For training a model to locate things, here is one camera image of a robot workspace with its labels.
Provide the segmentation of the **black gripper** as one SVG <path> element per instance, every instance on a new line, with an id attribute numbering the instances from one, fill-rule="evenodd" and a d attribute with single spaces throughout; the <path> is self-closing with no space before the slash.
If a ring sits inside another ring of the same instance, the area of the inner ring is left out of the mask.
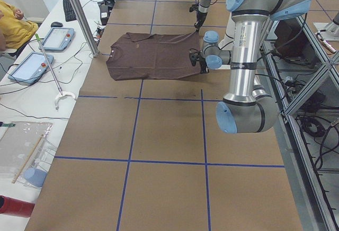
<path id="1" fill-rule="evenodd" d="M 197 21 L 194 24 L 195 30 L 196 32 L 199 32 L 200 28 L 203 26 L 206 17 L 207 17 L 208 12 L 201 12 L 201 11 L 197 11 Z"/>
<path id="2" fill-rule="evenodd" d="M 207 67 L 206 59 L 202 56 L 201 52 L 197 51 L 194 56 L 195 63 L 199 63 L 200 65 L 201 68 L 200 73 L 207 74 L 209 72 L 209 69 Z"/>

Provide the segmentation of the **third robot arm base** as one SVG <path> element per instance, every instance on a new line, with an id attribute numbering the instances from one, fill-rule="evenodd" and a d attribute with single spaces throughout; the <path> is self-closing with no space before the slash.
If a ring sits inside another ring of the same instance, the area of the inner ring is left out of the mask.
<path id="1" fill-rule="evenodd" d="M 329 23 L 313 23 L 317 29 L 315 35 L 321 41 L 335 41 L 338 42 L 338 13 Z"/>

